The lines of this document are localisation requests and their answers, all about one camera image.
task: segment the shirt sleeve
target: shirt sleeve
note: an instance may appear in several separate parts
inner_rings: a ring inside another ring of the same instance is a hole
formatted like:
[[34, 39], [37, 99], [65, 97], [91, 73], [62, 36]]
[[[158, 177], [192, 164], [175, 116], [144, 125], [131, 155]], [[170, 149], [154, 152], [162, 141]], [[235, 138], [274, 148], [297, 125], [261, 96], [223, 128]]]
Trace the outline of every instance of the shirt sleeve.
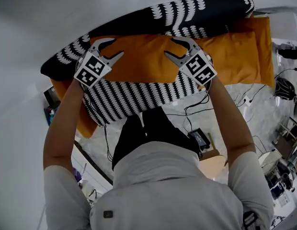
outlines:
[[241, 154], [228, 173], [228, 186], [243, 205], [245, 229], [270, 229], [272, 195], [255, 152]]
[[49, 230], [90, 229], [91, 207], [71, 172], [58, 165], [47, 167], [44, 193]]

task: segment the gray t-shirt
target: gray t-shirt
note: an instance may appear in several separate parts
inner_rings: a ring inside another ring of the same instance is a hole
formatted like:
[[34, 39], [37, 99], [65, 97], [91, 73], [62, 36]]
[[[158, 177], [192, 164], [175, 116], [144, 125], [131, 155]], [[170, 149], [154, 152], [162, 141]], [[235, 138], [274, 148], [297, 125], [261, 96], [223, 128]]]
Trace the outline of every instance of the gray t-shirt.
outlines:
[[91, 209], [73, 175], [45, 169], [50, 230], [269, 229], [270, 190], [254, 152], [240, 155], [228, 186], [207, 179], [197, 155], [163, 142], [146, 143], [114, 168], [114, 188]]

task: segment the gray floor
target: gray floor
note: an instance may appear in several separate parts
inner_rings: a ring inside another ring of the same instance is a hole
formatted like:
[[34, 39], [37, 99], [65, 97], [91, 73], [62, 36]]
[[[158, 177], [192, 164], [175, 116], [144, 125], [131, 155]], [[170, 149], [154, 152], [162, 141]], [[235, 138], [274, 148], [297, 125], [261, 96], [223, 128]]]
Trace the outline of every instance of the gray floor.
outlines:
[[[273, 54], [273, 63], [274, 75], [278, 74], [283, 69], [297, 67], [297, 60], [284, 59], [276, 54]], [[297, 72], [288, 70], [281, 76], [293, 83], [297, 93]], [[235, 100], [236, 104], [241, 105], [243, 103], [242, 95], [250, 87], [251, 85], [234, 84], [226, 86], [226, 89], [230, 93], [233, 100]], [[246, 95], [251, 99], [261, 87], [261, 84], [255, 84], [246, 93]], [[273, 94], [274, 89], [266, 86], [256, 95], [250, 107], [244, 104], [239, 108], [245, 120], [247, 121], [252, 135], [258, 136], [265, 147], [263, 147], [257, 137], [254, 137], [254, 143], [257, 146], [258, 156], [260, 156], [265, 149], [273, 149], [271, 141], [275, 138], [275, 130], [278, 128], [279, 123], [285, 123], [288, 117], [293, 115], [293, 101], [280, 100], [278, 102], [277, 98], [273, 97]], [[186, 106], [199, 102], [204, 97], [204, 95], [204, 92], [198, 93], [196, 95], [186, 97], [183, 100], [179, 100], [173, 104], [164, 105], [163, 110], [166, 114], [184, 114], [183, 109]], [[207, 104], [201, 104], [197, 107], [190, 108], [189, 112], [193, 113], [211, 107], [212, 105], [209, 101]], [[168, 118], [182, 132], [187, 133], [186, 130], [191, 130], [190, 124], [185, 119], [185, 117], [169, 115]], [[220, 151], [220, 154], [224, 156], [227, 155], [213, 110], [194, 114], [190, 116], [190, 120], [192, 122], [193, 129], [200, 127], [204, 133], [207, 134], [210, 132], [215, 146]], [[114, 148], [118, 142], [120, 131], [124, 123], [125, 119], [107, 126], [109, 150], [112, 155], [114, 153]], [[95, 161], [95, 163], [98, 164], [105, 171], [105, 173], [109, 175], [110, 178], [113, 178], [111, 163], [107, 159], [107, 146], [103, 128], [98, 128], [91, 139], [82, 138], [80, 140], [80, 144], [90, 155], [93, 161]]]

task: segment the orange cloth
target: orange cloth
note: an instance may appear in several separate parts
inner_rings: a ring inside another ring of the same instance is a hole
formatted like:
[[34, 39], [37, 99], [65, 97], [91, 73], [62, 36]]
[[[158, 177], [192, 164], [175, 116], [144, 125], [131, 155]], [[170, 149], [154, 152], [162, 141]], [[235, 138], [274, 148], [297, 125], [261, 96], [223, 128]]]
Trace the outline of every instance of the orange cloth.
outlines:
[[[210, 54], [220, 80], [225, 85], [240, 82], [274, 87], [269, 18], [242, 20], [235, 23], [233, 30], [236, 33], [195, 40]], [[163, 35], [103, 36], [92, 38], [91, 44], [104, 37], [117, 38], [117, 41], [102, 50], [101, 55], [110, 57], [118, 51], [125, 51], [106, 75], [108, 81], [174, 82], [178, 67], [164, 56], [163, 51], [178, 56], [183, 56], [187, 51], [171, 41], [170, 36]], [[62, 99], [70, 81], [52, 80], [52, 83]], [[89, 138], [96, 127], [97, 124], [82, 105], [77, 129]]]

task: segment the black pants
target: black pants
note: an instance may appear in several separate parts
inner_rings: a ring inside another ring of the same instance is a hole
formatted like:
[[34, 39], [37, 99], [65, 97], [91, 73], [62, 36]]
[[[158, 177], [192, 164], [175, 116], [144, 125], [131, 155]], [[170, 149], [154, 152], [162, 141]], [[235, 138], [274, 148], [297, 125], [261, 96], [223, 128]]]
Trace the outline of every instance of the black pants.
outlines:
[[278, 54], [287, 59], [297, 59], [297, 49], [279, 49]]
[[144, 127], [137, 115], [127, 118], [114, 150], [112, 169], [127, 154], [150, 141], [167, 142], [194, 151], [199, 156], [200, 148], [196, 140], [175, 128], [161, 107], [144, 111], [142, 118]]

